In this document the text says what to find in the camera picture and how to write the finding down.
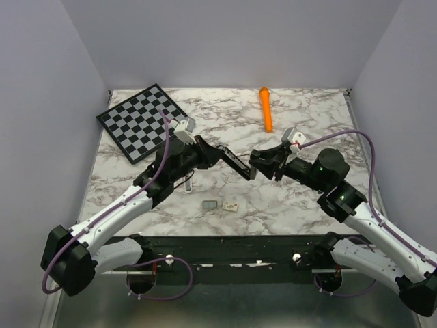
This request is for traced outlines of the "black stapler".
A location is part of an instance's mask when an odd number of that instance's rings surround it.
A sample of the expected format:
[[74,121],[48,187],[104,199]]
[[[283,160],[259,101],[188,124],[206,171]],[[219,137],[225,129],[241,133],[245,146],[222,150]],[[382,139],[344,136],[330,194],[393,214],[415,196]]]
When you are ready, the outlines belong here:
[[228,147],[219,145],[217,148],[221,151],[221,160],[230,166],[245,180],[254,180],[257,175],[257,170],[242,162]]

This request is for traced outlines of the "light blue stapler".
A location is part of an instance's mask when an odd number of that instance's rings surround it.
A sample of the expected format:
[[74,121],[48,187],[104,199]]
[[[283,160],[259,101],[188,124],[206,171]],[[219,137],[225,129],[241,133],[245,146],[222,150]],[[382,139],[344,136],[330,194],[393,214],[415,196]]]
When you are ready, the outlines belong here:
[[186,193],[191,193],[193,191],[192,186],[192,177],[195,172],[192,171],[191,173],[187,174],[184,181],[184,188]]

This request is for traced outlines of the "white staples box sleeve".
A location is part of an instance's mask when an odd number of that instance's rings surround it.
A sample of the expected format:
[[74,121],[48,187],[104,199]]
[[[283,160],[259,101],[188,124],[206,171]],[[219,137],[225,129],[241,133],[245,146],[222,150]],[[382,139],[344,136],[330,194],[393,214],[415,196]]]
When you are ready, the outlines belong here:
[[222,209],[229,212],[237,212],[238,204],[235,202],[223,202]]

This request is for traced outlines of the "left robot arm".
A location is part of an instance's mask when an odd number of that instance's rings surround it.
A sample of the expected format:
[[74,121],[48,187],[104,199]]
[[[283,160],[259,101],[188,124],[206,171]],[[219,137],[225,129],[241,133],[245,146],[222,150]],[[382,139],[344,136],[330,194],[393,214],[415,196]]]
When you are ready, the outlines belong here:
[[98,274],[130,265],[146,269],[152,257],[138,237],[112,244],[109,239],[169,197],[179,179],[194,169],[213,167],[224,155],[224,146],[211,146],[201,136],[191,144],[166,141],[154,162],[104,210],[71,228],[59,225],[50,231],[41,260],[43,279],[74,296]]

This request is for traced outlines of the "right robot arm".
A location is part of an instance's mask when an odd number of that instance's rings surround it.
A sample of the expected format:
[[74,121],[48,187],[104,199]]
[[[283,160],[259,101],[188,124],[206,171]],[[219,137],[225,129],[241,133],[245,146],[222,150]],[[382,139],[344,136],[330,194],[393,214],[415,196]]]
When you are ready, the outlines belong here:
[[419,245],[386,217],[371,207],[345,177],[350,167],[335,149],[323,149],[313,162],[292,154],[280,145],[253,150],[249,163],[270,180],[286,176],[321,194],[320,208],[338,222],[352,228],[379,250],[359,250],[349,240],[336,237],[317,247],[315,262],[324,268],[334,263],[356,269],[395,291],[413,312],[430,317],[436,310],[436,253]]

